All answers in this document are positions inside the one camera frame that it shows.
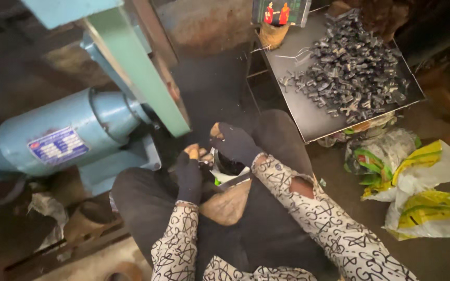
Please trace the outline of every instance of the burlap sack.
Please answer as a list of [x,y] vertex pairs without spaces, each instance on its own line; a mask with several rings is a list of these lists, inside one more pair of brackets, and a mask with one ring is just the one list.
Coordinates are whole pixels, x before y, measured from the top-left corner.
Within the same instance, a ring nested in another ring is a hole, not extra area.
[[285,24],[278,28],[266,22],[262,22],[259,30],[259,40],[261,41],[263,48],[267,46],[269,46],[267,49],[271,50],[278,48],[288,32],[289,26],[289,24]]

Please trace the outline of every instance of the metal tray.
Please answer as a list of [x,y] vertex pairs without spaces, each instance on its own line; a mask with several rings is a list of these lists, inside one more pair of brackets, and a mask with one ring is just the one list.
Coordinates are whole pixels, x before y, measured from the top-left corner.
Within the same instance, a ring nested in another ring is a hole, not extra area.
[[[284,38],[283,44],[278,49],[271,52],[268,50],[261,51],[264,54],[267,66],[272,71],[276,80],[278,78],[288,76],[289,74],[287,71],[306,71],[315,63],[315,59],[312,58],[305,63],[296,66],[296,61],[294,59],[280,58],[278,55],[295,56],[302,48],[311,47],[313,46],[312,43],[314,41],[324,37],[327,29],[324,25],[326,22],[326,18],[324,16],[326,10],[327,8],[321,8],[319,10],[311,11],[308,15],[305,28],[300,28],[297,26],[290,27]],[[401,78],[405,78],[410,81],[407,99],[405,101],[406,104],[403,106],[396,104],[386,105],[385,108],[387,111],[385,113],[396,111],[400,108],[407,107],[425,99],[416,78],[411,73],[403,58],[398,63],[397,73]],[[339,117],[334,118],[327,115],[324,107],[318,108],[316,103],[314,103],[311,99],[307,99],[304,94],[296,93],[296,88],[294,86],[288,86],[286,93],[284,92],[284,87],[281,88],[279,86],[278,89],[284,96],[291,115],[294,118],[298,130],[302,135],[303,141],[306,144],[315,141],[318,138],[331,135],[332,133],[342,131],[351,126],[365,122],[363,121],[348,125],[345,122],[346,118],[344,116],[340,115]]]

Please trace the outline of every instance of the blue motor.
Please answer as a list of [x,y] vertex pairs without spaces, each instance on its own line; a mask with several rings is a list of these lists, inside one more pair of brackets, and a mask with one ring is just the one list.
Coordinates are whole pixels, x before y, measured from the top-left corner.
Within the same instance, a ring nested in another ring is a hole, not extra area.
[[87,163],[127,144],[141,122],[150,119],[138,101],[91,88],[10,118],[0,127],[0,181]]

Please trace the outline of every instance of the worker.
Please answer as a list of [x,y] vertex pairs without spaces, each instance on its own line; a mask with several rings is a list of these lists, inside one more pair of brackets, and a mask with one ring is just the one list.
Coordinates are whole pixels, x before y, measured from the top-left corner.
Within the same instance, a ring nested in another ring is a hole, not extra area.
[[140,168],[116,178],[114,201],[153,266],[152,280],[416,280],[319,186],[287,113],[262,113],[251,136],[226,123],[218,128],[222,137],[211,145],[254,175],[232,226],[199,214],[201,173],[185,151],[178,186]]

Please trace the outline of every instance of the black glove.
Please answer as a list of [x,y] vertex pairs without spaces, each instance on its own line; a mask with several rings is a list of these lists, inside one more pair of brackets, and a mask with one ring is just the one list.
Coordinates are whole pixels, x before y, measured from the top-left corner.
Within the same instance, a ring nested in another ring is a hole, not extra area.
[[253,138],[243,129],[227,123],[220,122],[218,128],[223,138],[212,137],[211,145],[230,160],[251,167],[256,156],[263,152]]
[[199,162],[196,159],[190,159],[189,155],[182,151],[177,158],[175,172],[179,186],[177,200],[199,205],[203,193],[203,176],[199,170]]

